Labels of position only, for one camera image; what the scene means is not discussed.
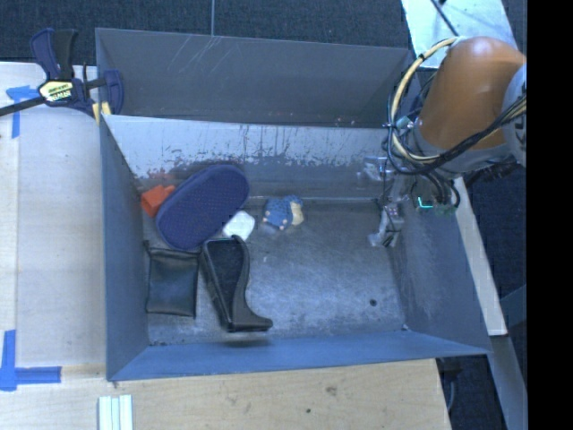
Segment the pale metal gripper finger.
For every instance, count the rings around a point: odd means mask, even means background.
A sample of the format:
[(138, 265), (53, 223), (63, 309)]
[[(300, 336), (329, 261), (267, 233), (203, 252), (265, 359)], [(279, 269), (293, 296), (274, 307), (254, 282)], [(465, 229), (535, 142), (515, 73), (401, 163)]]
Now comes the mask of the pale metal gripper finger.
[(396, 244), (404, 224), (404, 218), (400, 213), (399, 205), (388, 204), (385, 206), (383, 219), (385, 220), (383, 245), (385, 247), (392, 247)]
[(391, 242), (391, 234), (388, 230), (389, 215), (386, 208), (381, 210), (380, 223), (378, 229), (368, 236), (371, 246), (388, 246)]

